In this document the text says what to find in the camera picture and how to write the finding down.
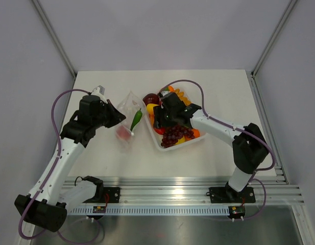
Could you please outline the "red orange bell pepper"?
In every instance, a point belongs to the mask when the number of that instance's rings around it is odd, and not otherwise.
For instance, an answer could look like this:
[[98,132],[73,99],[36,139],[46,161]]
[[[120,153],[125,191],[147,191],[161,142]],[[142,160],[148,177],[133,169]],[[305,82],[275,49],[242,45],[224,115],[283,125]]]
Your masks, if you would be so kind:
[[163,135],[165,133],[165,127],[162,127],[162,128],[155,128],[155,127],[153,127],[153,129],[159,135]]

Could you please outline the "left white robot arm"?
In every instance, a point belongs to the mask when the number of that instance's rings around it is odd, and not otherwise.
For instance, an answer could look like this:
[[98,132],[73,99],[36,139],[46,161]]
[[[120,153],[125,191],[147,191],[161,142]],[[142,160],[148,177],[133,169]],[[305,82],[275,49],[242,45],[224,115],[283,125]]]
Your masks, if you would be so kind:
[[112,128],[125,119],[109,100],[103,101],[93,94],[82,97],[78,110],[58,134],[57,151],[44,173],[27,195],[18,195],[14,202],[21,215],[19,229],[27,222],[57,232],[68,212],[85,201],[99,203],[104,198],[103,180],[92,176],[84,177],[65,194],[61,194],[61,188],[97,129]]

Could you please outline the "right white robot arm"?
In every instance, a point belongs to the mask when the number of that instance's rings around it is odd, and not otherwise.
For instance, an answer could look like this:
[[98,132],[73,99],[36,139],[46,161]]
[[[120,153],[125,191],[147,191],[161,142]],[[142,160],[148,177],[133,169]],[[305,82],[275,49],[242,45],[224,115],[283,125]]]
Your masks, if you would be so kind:
[[168,133],[163,146],[167,147],[180,136],[193,137],[194,130],[208,133],[231,146],[235,170],[215,196],[222,202],[243,201],[247,185],[270,152],[260,128],[253,123],[237,126],[212,118],[201,106],[186,105],[174,92],[162,92],[158,96],[161,105],[153,108],[153,125],[156,129],[165,128]]

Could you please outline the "clear zip top bag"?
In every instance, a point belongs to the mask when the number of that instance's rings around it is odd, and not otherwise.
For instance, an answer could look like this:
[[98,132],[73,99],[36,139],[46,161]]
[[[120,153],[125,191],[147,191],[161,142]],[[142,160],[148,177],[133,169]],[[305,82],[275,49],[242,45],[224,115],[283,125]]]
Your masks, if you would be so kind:
[[[133,131],[131,132],[130,127],[131,127],[132,120],[134,118],[135,113],[140,108],[142,111],[142,118],[140,122],[134,127]],[[121,112],[123,115],[125,115],[126,119],[115,127],[115,136],[116,136],[119,146],[123,149],[123,151],[127,151],[131,147],[132,142],[136,136],[136,128],[139,126],[144,116],[146,115],[146,112],[147,112],[146,105],[142,99],[140,99],[132,91],[130,91],[126,95],[126,97],[117,105],[117,110]],[[125,128],[129,130],[129,132],[131,132],[131,138],[129,138],[129,140],[122,140],[117,137],[116,129],[120,126],[124,126]]]

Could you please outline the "green chili pepper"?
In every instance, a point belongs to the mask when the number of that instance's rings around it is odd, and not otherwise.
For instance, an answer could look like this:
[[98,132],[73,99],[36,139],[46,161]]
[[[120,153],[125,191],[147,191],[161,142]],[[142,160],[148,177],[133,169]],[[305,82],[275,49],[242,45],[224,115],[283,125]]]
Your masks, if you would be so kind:
[[132,132],[134,127],[140,122],[142,118],[142,111],[141,111],[141,108],[135,113],[134,115],[134,118],[132,120],[132,123],[131,123],[131,127],[130,127],[130,131]]

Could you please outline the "purple grape bunch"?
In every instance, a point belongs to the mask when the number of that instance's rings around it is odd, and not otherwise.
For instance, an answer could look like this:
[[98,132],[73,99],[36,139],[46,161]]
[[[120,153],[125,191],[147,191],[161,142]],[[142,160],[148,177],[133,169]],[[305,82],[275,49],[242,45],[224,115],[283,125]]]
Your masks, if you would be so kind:
[[178,139],[181,139],[183,136],[186,141],[193,140],[191,137],[191,128],[185,126],[173,126],[165,128],[165,133],[162,135],[161,146],[163,148],[170,148],[172,146],[178,145],[176,142]]

